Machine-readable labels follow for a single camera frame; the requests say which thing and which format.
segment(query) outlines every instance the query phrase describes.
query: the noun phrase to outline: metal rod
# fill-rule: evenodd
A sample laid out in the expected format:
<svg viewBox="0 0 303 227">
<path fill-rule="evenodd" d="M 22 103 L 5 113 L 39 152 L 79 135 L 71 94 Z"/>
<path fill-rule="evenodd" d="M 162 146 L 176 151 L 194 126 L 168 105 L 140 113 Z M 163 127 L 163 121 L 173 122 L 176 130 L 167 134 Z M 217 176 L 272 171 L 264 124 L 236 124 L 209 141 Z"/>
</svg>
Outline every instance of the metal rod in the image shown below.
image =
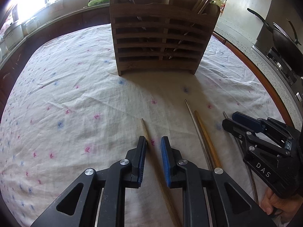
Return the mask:
<svg viewBox="0 0 303 227">
<path fill-rule="evenodd" d="M 203 153 L 204 153 L 204 157 L 205 157 L 205 159 L 206 159 L 206 163 L 207 163 L 208 170 L 213 171 L 214 168 L 213 168 L 213 166 L 212 166 L 212 159 L 211 159 L 211 157 L 210 157 L 210 154 L 209 154 L 209 151 L 208 151 L 207 147 L 205 146 L 205 144 L 204 144 L 204 142 L 203 142 L 203 138 L 202 138 L 202 135 L 201 135 L 201 133 L 200 133 L 199 126 L 198 126 L 198 124 L 197 124 L 197 122 L 196 122 L 196 119 L 194 118 L 194 114 L 193 114 L 193 112 L 192 112 L 192 110 L 191 110 L 191 108 L 190 108 L 190 106 L 189 106 L 189 104 L 188 104 L 188 102 L 187 102 L 186 99 L 185 99 L 185 103 L 186 103 L 187 108 L 188 108 L 188 110 L 189 110 L 189 113 L 190 113 L 190 115 L 191 115 L 192 121 L 194 122 L 194 127 L 196 128 L 196 131 L 197 131 L 197 134 L 198 134 L 200 143 L 201 143 L 201 147 L 202 147 L 202 149 L 203 149 Z"/>
<path fill-rule="evenodd" d="M 228 119 L 228 116 L 227 114 L 223 111 L 223 116 L 224 118 Z M 242 155 L 242 158 L 244 157 L 244 154 L 243 154 L 243 150 L 242 150 L 242 145 L 241 145 L 241 142 L 238 138 L 232 136 L 234 138 L 234 140 L 236 141 L 236 144 L 240 150 L 240 153 Z M 255 202 L 259 205 L 259 199 L 258 199 L 258 192 L 257 192 L 257 188 L 256 188 L 256 183 L 255 183 L 255 180 L 254 180 L 254 176 L 252 175 L 252 171 L 251 169 L 248 167 L 248 165 L 246 165 L 246 170 L 247 170 L 247 173 L 248 173 L 248 177 L 249 177 L 249 180 L 250 180 L 250 184 L 251 184 L 251 189 L 252 189 L 252 193 L 254 195 L 254 200 Z"/>
</svg>

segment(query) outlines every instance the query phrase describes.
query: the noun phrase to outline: blue gripper pad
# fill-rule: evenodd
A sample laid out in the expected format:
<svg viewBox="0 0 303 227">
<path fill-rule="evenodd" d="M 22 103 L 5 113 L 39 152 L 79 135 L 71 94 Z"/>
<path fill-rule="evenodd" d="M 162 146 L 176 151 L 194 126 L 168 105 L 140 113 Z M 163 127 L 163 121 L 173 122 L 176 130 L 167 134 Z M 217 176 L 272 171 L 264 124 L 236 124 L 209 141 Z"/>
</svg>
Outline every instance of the blue gripper pad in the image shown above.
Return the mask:
<svg viewBox="0 0 303 227">
<path fill-rule="evenodd" d="M 166 181 L 167 186 L 170 188 L 172 182 L 171 182 L 171 175 L 170 175 L 169 159 L 168 159 L 168 155 L 167 155 L 164 137 L 161 138 L 161 154 L 162 154 L 165 181 Z"/>
<path fill-rule="evenodd" d="M 249 129 L 253 130 L 255 133 L 264 132 L 264 128 L 262 127 L 260 121 L 242 114 L 240 112 L 235 112 L 232 115 L 232 120 L 248 127 Z"/>
<path fill-rule="evenodd" d="M 139 187 L 141 186 L 141 183 L 142 183 L 142 180 L 143 180 L 145 155 L 146 155 L 146 143 L 145 143 L 145 145 L 143 146 L 143 148 L 141 150 L 139 167 L 138 167 L 138 180 L 137 180 L 137 182 L 139 184 Z"/>
</svg>

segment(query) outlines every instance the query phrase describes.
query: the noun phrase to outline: human hand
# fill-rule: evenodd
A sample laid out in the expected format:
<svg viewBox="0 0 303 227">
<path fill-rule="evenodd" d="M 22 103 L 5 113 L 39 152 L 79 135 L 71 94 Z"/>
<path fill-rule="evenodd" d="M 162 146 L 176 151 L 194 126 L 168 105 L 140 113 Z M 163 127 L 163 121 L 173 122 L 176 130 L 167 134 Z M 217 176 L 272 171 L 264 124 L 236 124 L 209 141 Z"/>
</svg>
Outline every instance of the human hand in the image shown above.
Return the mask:
<svg viewBox="0 0 303 227">
<path fill-rule="evenodd" d="M 273 207 L 281 209 L 281 222 L 287 223 L 295 216 L 302 203 L 303 197 L 299 195 L 281 199 L 270 188 L 267 188 L 260 207 L 267 215 L 272 214 Z"/>
</svg>

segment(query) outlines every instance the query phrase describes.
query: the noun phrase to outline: triangular cutout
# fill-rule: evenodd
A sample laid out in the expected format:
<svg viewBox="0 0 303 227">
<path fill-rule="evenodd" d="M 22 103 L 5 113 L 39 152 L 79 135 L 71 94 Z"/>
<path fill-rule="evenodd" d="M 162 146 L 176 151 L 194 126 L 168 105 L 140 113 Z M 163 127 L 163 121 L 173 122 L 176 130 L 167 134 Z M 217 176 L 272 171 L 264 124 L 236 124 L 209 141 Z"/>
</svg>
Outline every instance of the triangular cutout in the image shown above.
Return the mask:
<svg viewBox="0 0 303 227">
<path fill-rule="evenodd" d="M 72 216 L 75 213 L 84 184 L 78 183 L 68 195 L 57 205 L 56 210 Z"/>
<path fill-rule="evenodd" d="M 242 198 L 241 195 L 238 194 L 233 186 L 231 186 L 229 183 L 225 183 L 224 186 L 231 203 L 233 214 L 240 214 L 251 209 L 250 205 Z"/>
</svg>

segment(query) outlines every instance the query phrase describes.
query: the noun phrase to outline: wooden rack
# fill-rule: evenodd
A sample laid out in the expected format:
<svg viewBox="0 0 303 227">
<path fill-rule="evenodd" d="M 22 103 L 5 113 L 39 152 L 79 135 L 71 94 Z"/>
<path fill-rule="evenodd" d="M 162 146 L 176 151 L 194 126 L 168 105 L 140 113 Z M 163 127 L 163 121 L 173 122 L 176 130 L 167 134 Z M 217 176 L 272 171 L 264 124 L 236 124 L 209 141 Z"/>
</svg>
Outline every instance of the wooden rack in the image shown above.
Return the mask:
<svg viewBox="0 0 303 227">
<path fill-rule="evenodd" d="M 173 5 L 138 5 L 110 0 L 110 18 L 119 76 L 129 70 L 188 70 L 195 74 L 220 14 Z"/>
</svg>

